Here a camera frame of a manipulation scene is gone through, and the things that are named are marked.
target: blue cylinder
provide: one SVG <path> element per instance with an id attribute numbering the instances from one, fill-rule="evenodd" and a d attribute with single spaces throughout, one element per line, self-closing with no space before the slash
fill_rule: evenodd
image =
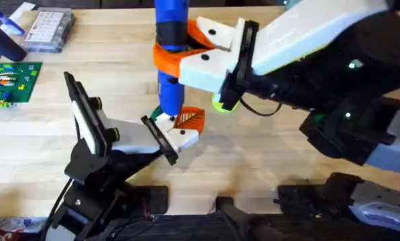
<path id="1" fill-rule="evenodd" d="M 169 52 L 186 49 L 189 0 L 155 0 L 157 42 Z M 159 105 L 164 113 L 179 114 L 184 86 L 173 76 L 158 71 Z"/>

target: orange bracket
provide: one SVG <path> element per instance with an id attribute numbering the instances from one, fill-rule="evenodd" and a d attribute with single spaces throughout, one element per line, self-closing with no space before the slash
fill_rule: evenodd
<path id="1" fill-rule="evenodd" d="M 188 50 L 185 52 L 170 53 L 163 49 L 158 43 L 153 46 L 153 63 L 158 70 L 176 78 L 180 76 L 180 61 L 182 58 L 192 56 L 195 54 L 200 54 L 214 49 L 212 42 L 201 32 L 197 27 L 196 21 L 188 20 L 188 35 L 196 40 L 199 44 L 203 45 L 203 49 Z"/>

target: green led light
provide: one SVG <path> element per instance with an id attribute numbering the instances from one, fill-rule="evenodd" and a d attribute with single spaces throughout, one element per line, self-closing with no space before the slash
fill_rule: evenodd
<path id="1" fill-rule="evenodd" d="M 363 63 L 360 61 L 360 60 L 358 60 L 358 59 L 355 59 L 355 60 L 352 60 L 349 64 L 348 64 L 348 67 L 350 68 L 350 69 L 355 69 L 355 68 L 360 68 L 360 67 L 362 67 L 363 66 Z"/>

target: green lego baseplate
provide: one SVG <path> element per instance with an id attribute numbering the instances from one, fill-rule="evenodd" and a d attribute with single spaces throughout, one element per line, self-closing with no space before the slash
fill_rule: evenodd
<path id="1" fill-rule="evenodd" d="M 8 102 L 28 102 L 41 67 L 42 63 L 36 62 L 0 64 L 0 77 L 9 78 L 8 81 L 12 84 L 12 86 L 0 85 L 0 100 L 3 93 L 9 93 Z"/>

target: blue cup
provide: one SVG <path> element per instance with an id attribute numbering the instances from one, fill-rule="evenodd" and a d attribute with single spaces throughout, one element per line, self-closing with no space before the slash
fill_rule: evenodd
<path id="1" fill-rule="evenodd" d="M 22 61 L 26 55 L 27 52 L 0 29 L 0 56 L 5 56 L 14 62 L 19 62 Z"/>

